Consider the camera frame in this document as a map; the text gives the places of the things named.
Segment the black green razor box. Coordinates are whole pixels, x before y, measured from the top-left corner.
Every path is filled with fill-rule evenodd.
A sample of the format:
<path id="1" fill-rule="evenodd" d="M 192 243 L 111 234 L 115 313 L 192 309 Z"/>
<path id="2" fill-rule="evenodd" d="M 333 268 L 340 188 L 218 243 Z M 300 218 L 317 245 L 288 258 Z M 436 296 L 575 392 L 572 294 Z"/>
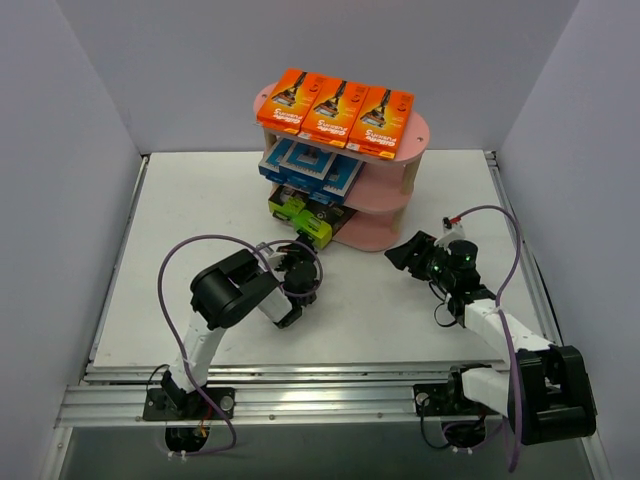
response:
<path id="1" fill-rule="evenodd" d="M 316 249 L 324 249 L 355 213 L 355 209 L 344 205 L 309 201 L 294 216 L 293 226 L 309 237 Z"/>
<path id="2" fill-rule="evenodd" d="M 283 222 L 290 223 L 308 202 L 308 195 L 286 185 L 279 185 L 268 199 L 271 215 Z"/>

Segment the blue razor box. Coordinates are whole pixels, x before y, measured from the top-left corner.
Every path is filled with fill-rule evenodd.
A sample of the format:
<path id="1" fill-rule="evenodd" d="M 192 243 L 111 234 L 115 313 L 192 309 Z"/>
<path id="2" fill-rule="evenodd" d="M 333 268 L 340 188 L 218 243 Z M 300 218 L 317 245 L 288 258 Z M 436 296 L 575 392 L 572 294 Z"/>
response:
<path id="1" fill-rule="evenodd" d="M 324 184 L 309 194 L 310 199 L 323 204 L 343 204 L 362 167 L 362 161 L 337 155 Z"/>
<path id="2" fill-rule="evenodd" d="M 280 164 L 294 144 L 294 141 L 287 138 L 277 139 L 276 142 L 264 152 L 258 164 L 259 173 L 271 182 L 284 184 L 287 181 L 287 175 L 280 169 Z"/>
<path id="3" fill-rule="evenodd" d="M 336 153 L 319 147 L 294 142 L 279 167 L 289 179 L 305 188 L 317 190 L 324 186 L 336 160 Z"/>

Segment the small orange razor box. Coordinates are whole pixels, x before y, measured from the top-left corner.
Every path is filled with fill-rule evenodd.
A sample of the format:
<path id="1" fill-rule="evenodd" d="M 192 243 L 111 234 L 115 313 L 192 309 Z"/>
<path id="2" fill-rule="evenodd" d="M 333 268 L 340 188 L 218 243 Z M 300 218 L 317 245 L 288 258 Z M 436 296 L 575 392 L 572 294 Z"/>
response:
<path id="1" fill-rule="evenodd" d="M 393 160 L 410 118 L 414 95 L 371 86 L 349 133 L 345 148 Z"/>

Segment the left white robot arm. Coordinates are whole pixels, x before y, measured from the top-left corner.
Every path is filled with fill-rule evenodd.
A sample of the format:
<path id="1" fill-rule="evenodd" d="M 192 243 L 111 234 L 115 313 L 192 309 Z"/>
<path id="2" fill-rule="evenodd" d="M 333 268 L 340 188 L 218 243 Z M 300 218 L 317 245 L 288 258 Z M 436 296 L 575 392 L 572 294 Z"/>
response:
<path id="1" fill-rule="evenodd" d="M 295 323 L 317 299 L 322 266 L 312 238 L 242 248 L 199 272 L 189 286 L 193 315 L 180 341 L 179 357 L 163 374 L 166 408 L 179 419 L 194 417 L 202 405 L 199 390 L 222 337 L 254 310 L 277 328 Z"/>

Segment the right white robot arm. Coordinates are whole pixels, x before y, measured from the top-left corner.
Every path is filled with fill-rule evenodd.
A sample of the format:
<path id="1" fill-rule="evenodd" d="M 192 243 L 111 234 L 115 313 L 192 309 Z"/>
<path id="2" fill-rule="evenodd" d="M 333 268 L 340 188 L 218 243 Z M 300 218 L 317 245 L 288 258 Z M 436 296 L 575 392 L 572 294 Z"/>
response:
<path id="1" fill-rule="evenodd" d="M 581 353 L 534 333 L 497 306 L 476 268 L 477 254 L 477 245 L 468 240 L 441 245 L 423 231 L 385 253 L 396 269 L 439 289 L 456 324 L 481 337 L 508 367 L 505 372 L 482 363 L 452 368 L 424 413 L 499 413 L 524 445 L 593 435 L 597 412 Z"/>

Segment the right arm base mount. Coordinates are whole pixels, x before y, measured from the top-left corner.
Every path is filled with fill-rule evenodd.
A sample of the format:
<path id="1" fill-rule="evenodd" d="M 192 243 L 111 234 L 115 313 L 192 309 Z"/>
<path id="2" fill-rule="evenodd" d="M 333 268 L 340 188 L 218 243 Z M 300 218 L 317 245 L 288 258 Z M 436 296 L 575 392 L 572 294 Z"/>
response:
<path id="1" fill-rule="evenodd" d="M 492 431 L 487 418 L 494 415 L 488 407 L 452 394 L 449 387 L 440 384 L 414 384 L 415 413 L 419 418 L 420 435 L 428 448 L 435 451 L 465 452 L 468 455 L 486 445 L 502 429 L 499 423 Z M 427 418 L 452 417 L 440 423 L 442 441 L 434 444 L 426 431 Z"/>

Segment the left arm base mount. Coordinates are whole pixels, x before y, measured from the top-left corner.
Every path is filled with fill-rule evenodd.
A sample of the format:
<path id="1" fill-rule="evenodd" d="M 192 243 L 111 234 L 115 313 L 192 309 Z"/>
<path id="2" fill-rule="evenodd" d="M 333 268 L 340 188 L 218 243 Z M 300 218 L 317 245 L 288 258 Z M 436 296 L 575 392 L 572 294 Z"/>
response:
<path id="1" fill-rule="evenodd" d="M 164 430 L 166 447 L 177 453 L 199 453 L 211 434 L 210 422 L 221 420 L 220 414 L 197 393 L 191 393 L 186 404 L 177 408 L 161 388 L 151 388 L 146 393 L 142 419 L 147 422 L 187 421 L 187 426 L 167 426 Z"/>

